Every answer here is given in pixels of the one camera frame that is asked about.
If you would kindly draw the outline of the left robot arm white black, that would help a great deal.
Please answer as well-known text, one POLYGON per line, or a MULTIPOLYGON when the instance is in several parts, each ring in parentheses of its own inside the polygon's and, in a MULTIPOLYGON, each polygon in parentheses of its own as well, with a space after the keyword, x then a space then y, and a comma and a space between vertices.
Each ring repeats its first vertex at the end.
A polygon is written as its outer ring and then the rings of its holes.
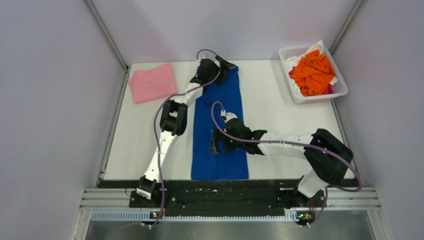
POLYGON ((186 89, 182 93, 169 96, 155 113, 153 131, 156 150, 135 189, 147 206, 154 207, 160 202, 161 194, 158 190, 164 188, 162 165, 168 150, 187 128, 188 108, 208 90, 209 85, 224 83, 229 78, 229 72, 236 67, 219 55, 214 59, 206 56, 199 59, 196 73, 186 89))

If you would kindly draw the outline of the magenta garment in basket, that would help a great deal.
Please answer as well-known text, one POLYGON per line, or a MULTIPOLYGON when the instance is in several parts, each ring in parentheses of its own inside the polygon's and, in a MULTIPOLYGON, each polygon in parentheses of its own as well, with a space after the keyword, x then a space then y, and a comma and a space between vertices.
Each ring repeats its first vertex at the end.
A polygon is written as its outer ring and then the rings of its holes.
POLYGON ((302 77, 302 78, 293 78, 295 70, 291 70, 289 72, 289 76, 291 79, 294 80, 294 82, 297 84, 297 86, 300 89, 300 93, 305 97, 313 97, 318 95, 329 95, 333 94, 333 86, 328 82, 327 85, 324 85, 323 81, 321 80, 321 77, 323 76, 321 72, 317 75, 319 80, 316 80, 312 75, 302 77))

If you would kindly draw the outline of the orange t-shirt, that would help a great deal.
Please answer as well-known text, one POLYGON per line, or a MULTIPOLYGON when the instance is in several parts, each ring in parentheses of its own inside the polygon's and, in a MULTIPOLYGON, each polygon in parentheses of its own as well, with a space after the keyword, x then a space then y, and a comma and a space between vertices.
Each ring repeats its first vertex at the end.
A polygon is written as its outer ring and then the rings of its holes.
POLYGON ((336 77, 329 58, 318 49, 301 57, 298 64, 289 72, 300 93, 305 97, 323 95, 336 77))

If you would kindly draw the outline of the metal corner post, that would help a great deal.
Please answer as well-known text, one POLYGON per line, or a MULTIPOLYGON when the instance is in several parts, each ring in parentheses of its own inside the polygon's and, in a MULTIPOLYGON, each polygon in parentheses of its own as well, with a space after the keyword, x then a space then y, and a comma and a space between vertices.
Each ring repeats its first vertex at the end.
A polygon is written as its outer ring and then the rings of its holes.
POLYGON ((124 60, 123 55, 121 54, 116 42, 114 41, 113 36, 111 35, 107 25, 105 24, 101 14, 99 13, 94 1, 93 0, 82 0, 82 2, 85 4, 90 15, 92 16, 100 34, 102 35, 103 39, 105 40, 109 50, 111 51, 112 55, 115 58, 115 60, 118 62, 118 64, 121 66, 121 68, 126 71, 128 69, 128 64, 124 60))
POLYGON ((355 4, 353 5, 353 8, 351 9, 349 15, 347 16, 345 22, 343 23, 340 31, 338 32, 334 42, 332 43, 329 52, 331 54, 334 54, 334 52, 337 50, 340 42, 342 41, 343 37, 345 36, 346 32, 348 31, 350 25, 358 15, 358 13, 363 8, 364 4, 367 2, 367 0, 356 0, 355 4))

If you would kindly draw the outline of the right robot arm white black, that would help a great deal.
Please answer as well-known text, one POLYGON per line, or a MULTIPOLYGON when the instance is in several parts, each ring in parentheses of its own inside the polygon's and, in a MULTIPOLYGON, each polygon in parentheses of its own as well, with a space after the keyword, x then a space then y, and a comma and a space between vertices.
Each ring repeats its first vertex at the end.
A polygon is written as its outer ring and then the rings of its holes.
POLYGON ((224 128, 211 131, 209 150, 215 155, 221 149, 243 150, 250 155, 282 155, 309 163, 310 172, 300 178, 293 192, 299 206, 307 206, 325 187, 340 186, 351 167, 353 152, 326 129, 306 135, 276 134, 251 130, 236 117, 226 117, 224 122, 224 128))

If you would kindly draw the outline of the aluminium frame rail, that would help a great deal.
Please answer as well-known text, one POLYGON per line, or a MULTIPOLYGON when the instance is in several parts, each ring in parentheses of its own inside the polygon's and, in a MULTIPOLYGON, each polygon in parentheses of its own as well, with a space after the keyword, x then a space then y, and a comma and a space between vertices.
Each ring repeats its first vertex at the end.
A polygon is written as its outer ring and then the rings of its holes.
POLYGON ((329 203, 319 209, 310 210, 296 207, 283 216, 265 217, 164 217, 162 210, 154 208, 131 208, 130 196, 123 188, 98 188, 85 190, 80 209, 92 211, 94 220, 146 221, 161 219, 164 222, 298 222, 317 216, 321 209, 326 211, 373 211, 380 210, 381 204, 373 188, 365 187, 360 192, 345 192, 329 188, 329 203))

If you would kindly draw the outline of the white plastic laundry basket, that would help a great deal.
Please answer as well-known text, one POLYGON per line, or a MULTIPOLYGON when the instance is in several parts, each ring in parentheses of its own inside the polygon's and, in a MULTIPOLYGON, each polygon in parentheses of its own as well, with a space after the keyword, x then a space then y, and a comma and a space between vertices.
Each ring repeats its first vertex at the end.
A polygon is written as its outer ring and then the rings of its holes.
MULTIPOLYGON (((310 46, 309 45, 305 45, 305 46, 291 46, 291 47, 295 47, 298 48, 300 47, 301 49, 307 49, 310 46)), ((332 100, 336 97, 340 97, 340 96, 344 96, 348 93, 348 87, 333 59, 333 57, 331 56, 329 50, 326 50, 326 56, 328 57, 333 69, 335 70, 336 76, 335 78, 331 81, 331 85, 333 88, 334 93, 333 94, 326 94, 326 95, 316 95, 316 96, 303 96, 300 92, 299 87, 296 85, 295 81, 293 79, 290 78, 289 76, 289 72, 288 70, 286 70, 285 64, 284 64, 284 53, 281 53, 281 50, 284 50, 285 48, 291 48, 291 47, 282 47, 278 50, 278 54, 280 57, 280 61, 281 61, 281 66, 282 66, 282 71, 285 75, 285 79, 287 82, 287 85, 289 87, 291 96, 293 101, 296 104, 304 104, 304 103, 312 103, 312 102, 319 102, 319 101, 327 101, 327 100, 332 100)))

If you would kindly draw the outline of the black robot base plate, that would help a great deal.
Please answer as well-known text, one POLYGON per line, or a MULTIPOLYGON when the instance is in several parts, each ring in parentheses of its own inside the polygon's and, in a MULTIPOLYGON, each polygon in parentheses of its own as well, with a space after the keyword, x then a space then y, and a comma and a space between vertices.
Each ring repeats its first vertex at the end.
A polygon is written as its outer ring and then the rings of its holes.
POLYGON ((163 217, 282 217, 288 210, 320 209, 329 190, 312 198, 296 191, 298 180, 165 180, 151 199, 136 194, 136 180, 101 180, 100 189, 130 191, 129 207, 162 210, 163 217))

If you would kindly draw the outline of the white t-shirt in basket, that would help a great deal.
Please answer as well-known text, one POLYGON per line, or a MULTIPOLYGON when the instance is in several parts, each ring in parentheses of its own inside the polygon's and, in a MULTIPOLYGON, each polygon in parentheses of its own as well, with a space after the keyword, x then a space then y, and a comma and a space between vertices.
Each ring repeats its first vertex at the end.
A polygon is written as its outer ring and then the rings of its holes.
POLYGON ((319 54, 326 55, 326 51, 328 48, 324 45, 323 41, 320 40, 315 44, 311 45, 308 48, 300 48, 300 47, 286 47, 284 50, 281 50, 281 53, 284 53, 284 65, 285 69, 288 72, 291 72, 294 67, 297 67, 302 58, 306 57, 306 54, 309 54, 313 51, 319 51, 319 54))

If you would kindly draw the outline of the left metal corner post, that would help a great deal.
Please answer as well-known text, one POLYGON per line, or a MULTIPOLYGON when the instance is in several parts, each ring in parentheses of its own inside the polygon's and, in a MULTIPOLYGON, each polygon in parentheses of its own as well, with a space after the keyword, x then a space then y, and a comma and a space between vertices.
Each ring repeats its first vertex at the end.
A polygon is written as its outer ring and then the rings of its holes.
POLYGON ((118 64, 121 66, 121 68, 126 71, 128 69, 128 64, 124 60, 123 55, 121 54, 116 42, 114 41, 113 36, 111 35, 107 25, 105 24, 101 14, 99 13, 94 1, 93 0, 82 0, 82 2, 85 4, 90 15, 92 16, 100 34, 102 35, 103 39, 105 40, 109 50, 111 51, 112 55, 115 58, 115 60, 118 62, 118 64))

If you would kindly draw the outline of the folded pink t-shirt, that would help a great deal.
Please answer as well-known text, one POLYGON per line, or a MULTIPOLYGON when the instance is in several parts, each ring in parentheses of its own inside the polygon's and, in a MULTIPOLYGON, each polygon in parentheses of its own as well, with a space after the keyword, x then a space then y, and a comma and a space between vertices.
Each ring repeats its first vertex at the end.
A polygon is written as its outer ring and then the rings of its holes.
POLYGON ((135 104, 150 102, 177 93, 170 63, 154 69, 134 71, 133 77, 128 79, 128 85, 135 104))

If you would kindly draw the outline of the right metal corner post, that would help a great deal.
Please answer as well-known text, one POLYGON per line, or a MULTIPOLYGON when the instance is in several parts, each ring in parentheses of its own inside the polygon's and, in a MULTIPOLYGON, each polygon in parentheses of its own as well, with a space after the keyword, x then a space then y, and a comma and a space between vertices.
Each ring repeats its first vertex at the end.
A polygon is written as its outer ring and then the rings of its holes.
POLYGON ((342 41, 343 37, 345 36, 346 32, 348 31, 350 25, 358 15, 358 13, 363 8, 364 4, 367 2, 367 0, 356 0, 355 4, 353 5, 353 8, 351 9, 349 15, 347 16, 345 22, 343 23, 340 31, 338 32, 334 42, 332 43, 329 52, 331 54, 334 54, 334 52, 337 50, 340 42, 342 41))

